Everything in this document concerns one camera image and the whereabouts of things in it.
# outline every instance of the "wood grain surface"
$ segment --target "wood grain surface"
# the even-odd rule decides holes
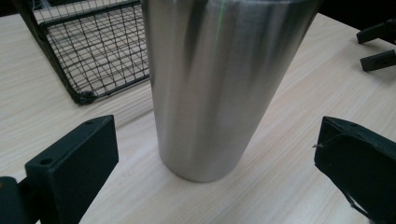
[[[315,167],[312,146],[323,116],[396,141],[396,66],[365,73],[359,62],[391,44],[359,45],[357,30],[317,15],[242,160],[197,184],[160,159],[149,82],[75,105],[21,17],[0,28],[0,175],[21,181],[81,122],[115,116],[120,163],[81,223],[369,223]]]

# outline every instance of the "wire basket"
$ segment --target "wire basket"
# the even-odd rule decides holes
[[[76,103],[149,79],[140,1],[13,1]]]

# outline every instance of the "metal cylinder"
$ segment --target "metal cylinder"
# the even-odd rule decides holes
[[[188,180],[227,175],[313,20],[317,0],[142,0],[160,154]]]

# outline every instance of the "silver cup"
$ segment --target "silver cup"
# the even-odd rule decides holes
[[[316,15],[317,0],[142,0],[160,154],[188,180],[227,175]]]

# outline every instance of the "black 3d-printed part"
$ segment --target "black 3d-printed part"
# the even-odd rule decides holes
[[[25,165],[45,223],[78,223],[119,161],[113,116],[91,119]]]
[[[365,72],[370,72],[393,65],[396,65],[396,52],[394,49],[361,59],[361,67]]]
[[[315,164],[352,207],[375,223],[396,223],[396,143],[358,124],[324,117]]]
[[[17,181],[9,176],[0,177],[0,223],[31,223]]]

